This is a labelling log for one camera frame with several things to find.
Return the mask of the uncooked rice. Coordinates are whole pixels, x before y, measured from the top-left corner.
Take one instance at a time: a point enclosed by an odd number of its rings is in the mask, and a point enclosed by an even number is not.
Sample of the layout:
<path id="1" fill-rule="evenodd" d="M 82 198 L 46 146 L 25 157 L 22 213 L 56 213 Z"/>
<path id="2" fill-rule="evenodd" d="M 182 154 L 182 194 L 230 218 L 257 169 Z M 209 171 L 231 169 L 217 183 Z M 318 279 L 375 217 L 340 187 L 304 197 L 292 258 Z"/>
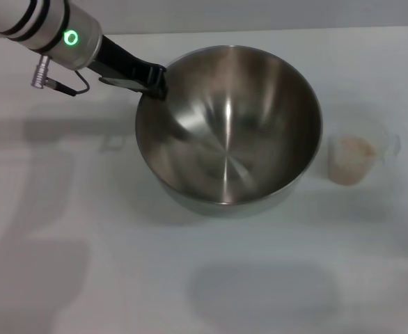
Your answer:
<path id="1" fill-rule="evenodd" d="M 376 149 L 360 136 L 343 134 L 329 137 L 328 177 L 336 184 L 358 184 L 370 172 L 376 159 Z"/>

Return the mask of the clear plastic measuring cup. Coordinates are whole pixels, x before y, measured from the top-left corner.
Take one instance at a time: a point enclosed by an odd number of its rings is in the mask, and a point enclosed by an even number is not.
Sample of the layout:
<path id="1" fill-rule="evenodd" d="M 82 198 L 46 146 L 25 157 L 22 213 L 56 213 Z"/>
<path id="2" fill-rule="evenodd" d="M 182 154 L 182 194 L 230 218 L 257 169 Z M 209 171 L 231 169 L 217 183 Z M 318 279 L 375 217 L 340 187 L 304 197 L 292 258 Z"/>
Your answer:
<path id="1" fill-rule="evenodd" d="M 328 135 L 328 147 L 330 136 L 343 134 L 360 136 L 366 139 L 377 151 L 377 159 L 374 166 L 361 182 L 366 179 L 378 163 L 385 164 L 392 158 L 397 157 L 401 150 L 400 137 L 397 134 L 388 132 L 382 123 L 372 118 L 358 117 L 337 120 Z"/>

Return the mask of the stainless steel mixing bowl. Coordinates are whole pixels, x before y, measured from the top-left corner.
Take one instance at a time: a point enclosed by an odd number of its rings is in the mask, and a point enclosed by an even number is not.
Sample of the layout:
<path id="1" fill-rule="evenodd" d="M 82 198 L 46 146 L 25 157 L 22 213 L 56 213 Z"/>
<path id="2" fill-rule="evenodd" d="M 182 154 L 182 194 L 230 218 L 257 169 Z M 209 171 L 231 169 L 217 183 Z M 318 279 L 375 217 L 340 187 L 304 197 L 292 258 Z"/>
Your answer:
<path id="1" fill-rule="evenodd" d="M 274 54 L 197 49 L 168 64 L 166 86 L 163 100 L 140 99 L 135 135 L 150 172 L 182 203 L 226 211 L 281 202 L 318 154 L 315 91 Z"/>

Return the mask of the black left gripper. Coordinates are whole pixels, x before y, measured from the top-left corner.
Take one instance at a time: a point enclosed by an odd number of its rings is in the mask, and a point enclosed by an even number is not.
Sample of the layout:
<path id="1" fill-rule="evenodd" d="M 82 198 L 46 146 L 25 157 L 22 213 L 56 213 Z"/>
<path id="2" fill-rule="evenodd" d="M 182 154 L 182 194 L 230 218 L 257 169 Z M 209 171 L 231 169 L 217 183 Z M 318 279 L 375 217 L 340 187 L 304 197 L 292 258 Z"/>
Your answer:
<path id="1" fill-rule="evenodd" d="M 166 99 L 166 68 L 133 56 L 105 35 L 87 68 L 100 75 L 103 83 Z"/>

